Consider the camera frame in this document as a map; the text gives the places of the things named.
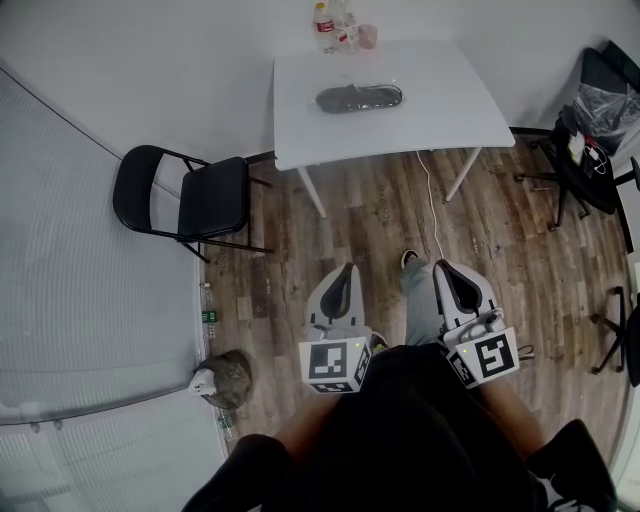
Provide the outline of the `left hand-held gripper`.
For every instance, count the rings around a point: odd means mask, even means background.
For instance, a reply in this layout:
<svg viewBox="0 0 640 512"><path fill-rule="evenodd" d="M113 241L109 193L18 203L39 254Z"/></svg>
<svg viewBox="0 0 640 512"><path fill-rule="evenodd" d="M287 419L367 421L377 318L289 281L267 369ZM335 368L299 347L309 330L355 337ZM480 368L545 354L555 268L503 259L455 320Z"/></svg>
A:
<svg viewBox="0 0 640 512"><path fill-rule="evenodd" d="M299 344L302 382L317 394L351 394L361 390L372 358L372 330L338 325L334 320L363 320L364 302L358 267L345 263L313 290L308 304L310 326Z"/></svg>

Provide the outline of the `black office chair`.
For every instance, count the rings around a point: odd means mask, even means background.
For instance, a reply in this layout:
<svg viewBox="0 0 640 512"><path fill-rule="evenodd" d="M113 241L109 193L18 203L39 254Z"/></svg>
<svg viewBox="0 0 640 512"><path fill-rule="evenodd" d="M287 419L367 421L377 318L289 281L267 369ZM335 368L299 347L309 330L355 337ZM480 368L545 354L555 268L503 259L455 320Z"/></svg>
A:
<svg viewBox="0 0 640 512"><path fill-rule="evenodd" d="M640 93L640 66L615 42L609 40L599 49L589 47L584 50L578 87L580 84L587 84L611 92L622 92L624 83ZM531 148L540 149L543 152L552 170L538 174L518 174L514 177L518 183L525 180L538 180L558 185L558 212L556 221L549 226L551 231L557 230L562 224L568 195L572 195L577 200L581 207L579 217L584 219L590 215L592 207L607 215L614 214L619 203L617 195L619 184L633 181L636 188L640 190L640 163L635 158L630 159L631 170L618 178L614 176L612 165L612 159L617 153L614 156L607 155L609 157L607 173L595 174L592 178L572 162L567 151L569 135L581 132L573 108L577 92L572 102L565 104L560 110L554 128L548 136L529 143Z"/></svg>

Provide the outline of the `person's black shirt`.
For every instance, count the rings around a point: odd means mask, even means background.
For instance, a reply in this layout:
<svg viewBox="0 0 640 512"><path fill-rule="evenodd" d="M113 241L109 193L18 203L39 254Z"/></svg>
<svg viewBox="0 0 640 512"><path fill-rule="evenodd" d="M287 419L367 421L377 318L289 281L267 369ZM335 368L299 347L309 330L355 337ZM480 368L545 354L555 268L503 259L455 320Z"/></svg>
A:
<svg viewBox="0 0 640 512"><path fill-rule="evenodd" d="M616 512L585 424L527 459L434 345L374 356L302 460L242 437L183 512Z"/></svg>

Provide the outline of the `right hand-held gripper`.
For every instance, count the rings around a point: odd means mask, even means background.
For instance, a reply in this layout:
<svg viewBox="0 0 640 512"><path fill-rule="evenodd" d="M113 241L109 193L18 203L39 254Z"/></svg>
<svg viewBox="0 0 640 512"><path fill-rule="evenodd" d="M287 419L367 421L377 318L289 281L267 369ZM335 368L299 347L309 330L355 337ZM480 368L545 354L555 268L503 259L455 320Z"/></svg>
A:
<svg viewBox="0 0 640 512"><path fill-rule="evenodd" d="M445 359L466 389L519 369L515 330L504 321L489 281L474 269L444 259L434 266L443 318L439 340Z"/></svg>

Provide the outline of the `red label bottle yellow cap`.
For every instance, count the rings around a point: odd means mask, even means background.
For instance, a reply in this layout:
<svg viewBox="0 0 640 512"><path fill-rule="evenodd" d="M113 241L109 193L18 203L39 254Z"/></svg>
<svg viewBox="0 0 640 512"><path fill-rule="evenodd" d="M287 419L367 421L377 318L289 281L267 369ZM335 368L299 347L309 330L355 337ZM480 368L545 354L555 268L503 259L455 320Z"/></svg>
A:
<svg viewBox="0 0 640 512"><path fill-rule="evenodd" d="M313 29L319 50L324 54L334 52L334 23L324 2L314 6Z"/></svg>

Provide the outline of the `person's left forearm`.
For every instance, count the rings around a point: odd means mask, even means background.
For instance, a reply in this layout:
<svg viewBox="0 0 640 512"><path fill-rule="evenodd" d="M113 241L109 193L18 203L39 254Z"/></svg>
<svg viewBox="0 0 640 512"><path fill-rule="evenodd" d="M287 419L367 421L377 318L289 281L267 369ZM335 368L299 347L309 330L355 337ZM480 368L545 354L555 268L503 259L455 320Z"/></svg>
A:
<svg viewBox="0 0 640 512"><path fill-rule="evenodd" d="M339 394L312 394L274 435L294 460L302 460L322 433Z"/></svg>

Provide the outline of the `person's grey trouser leg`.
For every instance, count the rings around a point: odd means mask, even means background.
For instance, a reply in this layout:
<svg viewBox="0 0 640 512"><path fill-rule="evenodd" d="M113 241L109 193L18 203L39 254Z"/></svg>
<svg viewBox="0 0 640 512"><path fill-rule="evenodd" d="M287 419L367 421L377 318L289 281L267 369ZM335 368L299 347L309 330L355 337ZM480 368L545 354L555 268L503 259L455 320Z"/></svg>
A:
<svg viewBox="0 0 640 512"><path fill-rule="evenodd" d="M406 302L407 346L433 343L440 334L441 315L433 279L433 266L422 260L412 259L401 271L401 288Z"/></svg>

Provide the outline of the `black folding chair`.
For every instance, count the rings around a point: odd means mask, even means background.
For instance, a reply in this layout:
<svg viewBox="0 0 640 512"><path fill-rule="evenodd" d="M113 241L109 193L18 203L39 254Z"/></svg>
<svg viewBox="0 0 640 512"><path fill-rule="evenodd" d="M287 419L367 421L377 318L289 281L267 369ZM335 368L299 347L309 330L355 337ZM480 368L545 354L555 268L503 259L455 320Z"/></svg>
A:
<svg viewBox="0 0 640 512"><path fill-rule="evenodd" d="M151 191L163 157L173 157L187 167L181 184L178 223L173 232L155 229L151 221ZM210 260L196 244L270 254L268 248L251 241L224 242L224 236L251 230L251 186L270 188L271 183L250 175L249 164L241 157L208 163L185 154L153 145L131 149L121 160L112 206L118 220L128 229L169 238L208 264Z"/></svg>

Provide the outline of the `bin with clear plastic bag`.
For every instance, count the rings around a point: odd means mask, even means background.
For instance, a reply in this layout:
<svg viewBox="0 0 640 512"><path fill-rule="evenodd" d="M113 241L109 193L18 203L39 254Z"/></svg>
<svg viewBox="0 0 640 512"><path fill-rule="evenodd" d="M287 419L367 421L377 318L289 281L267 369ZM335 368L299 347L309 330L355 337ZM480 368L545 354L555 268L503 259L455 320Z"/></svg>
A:
<svg viewBox="0 0 640 512"><path fill-rule="evenodd" d="M580 84L573 108L580 131L614 156L640 120L640 93L626 83L622 92Z"/></svg>

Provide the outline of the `white table leg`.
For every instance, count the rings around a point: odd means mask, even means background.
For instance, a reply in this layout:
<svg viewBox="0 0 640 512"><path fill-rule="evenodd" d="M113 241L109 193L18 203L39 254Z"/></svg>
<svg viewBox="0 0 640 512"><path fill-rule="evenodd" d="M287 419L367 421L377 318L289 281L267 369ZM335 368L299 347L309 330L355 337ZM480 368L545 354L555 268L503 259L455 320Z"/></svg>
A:
<svg viewBox="0 0 640 512"><path fill-rule="evenodd" d="M327 213L326 210L324 208L324 205L322 204L322 201L320 199L320 196L318 194L318 191L315 187L315 185L313 184L311 177L308 173L308 170L306 167L298 167L297 168L297 172L302 180L302 183L304 185L304 187L307 190L307 193L310 197L310 199L312 200L313 204L315 205L318 214L320 215L320 217L322 219L325 219L327 217Z"/></svg>
<svg viewBox="0 0 640 512"><path fill-rule="evenodd" d="M475 161L477 160L481 150L482 150L482 147L475 147L471 149L469 155L464 161L463 166L459 169L459 172L456 175L455 181L453 182L453 184L451 185L451 187L446 193L446 196L445 196L446 203L449 203L453 199L457 191L459 190L461 184L463 183L468 173L470 172L471 168L473 167Z"/></svg>

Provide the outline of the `person's right forearm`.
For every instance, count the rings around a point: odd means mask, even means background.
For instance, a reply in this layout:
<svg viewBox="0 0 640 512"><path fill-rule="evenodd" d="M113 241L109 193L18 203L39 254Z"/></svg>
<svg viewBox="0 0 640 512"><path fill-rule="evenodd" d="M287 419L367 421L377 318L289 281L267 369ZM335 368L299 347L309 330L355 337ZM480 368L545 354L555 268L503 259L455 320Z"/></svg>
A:
<svg viewBox="0 0 640 512"><path fill-rule="evenodd" d="M545 446L540 423L506 380L483 383L479 390L486 409L523 459Z"/></svg>

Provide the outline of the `black chair wheel base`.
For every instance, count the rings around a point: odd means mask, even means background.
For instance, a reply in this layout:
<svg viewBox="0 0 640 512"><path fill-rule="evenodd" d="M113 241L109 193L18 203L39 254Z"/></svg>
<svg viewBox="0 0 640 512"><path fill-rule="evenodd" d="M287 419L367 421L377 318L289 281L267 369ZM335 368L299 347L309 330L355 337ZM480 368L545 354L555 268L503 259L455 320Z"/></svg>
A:
<svg viewBox="0 0 640 512"><path fill-rule="evenodd" d="M620 364L615 371L622 373L627 370L631 387L638 388L640 387L640 293L637 294L638 304L629 315L626 314L624 288L616 286L611 290L611 294L619 297L620 321L615 323L599 314L591 315L590 320L593 324L606 326L616 337L603 361L598 366L593 366L590 373L600 374L612 356L620 352Z"/></svg>

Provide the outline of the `green label plastic bottle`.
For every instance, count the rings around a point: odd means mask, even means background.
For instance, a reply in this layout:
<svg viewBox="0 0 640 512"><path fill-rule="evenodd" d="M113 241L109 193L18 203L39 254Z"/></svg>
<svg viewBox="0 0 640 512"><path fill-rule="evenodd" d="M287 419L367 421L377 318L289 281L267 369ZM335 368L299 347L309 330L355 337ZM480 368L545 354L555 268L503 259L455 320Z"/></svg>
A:
<svg viewBox="0 0 640 512"><path fill-rule="evenodd" d="M209 282L200 284L200 305L203 337L210 342L216 338L218 314L214 305L214 294Z"/></svg>

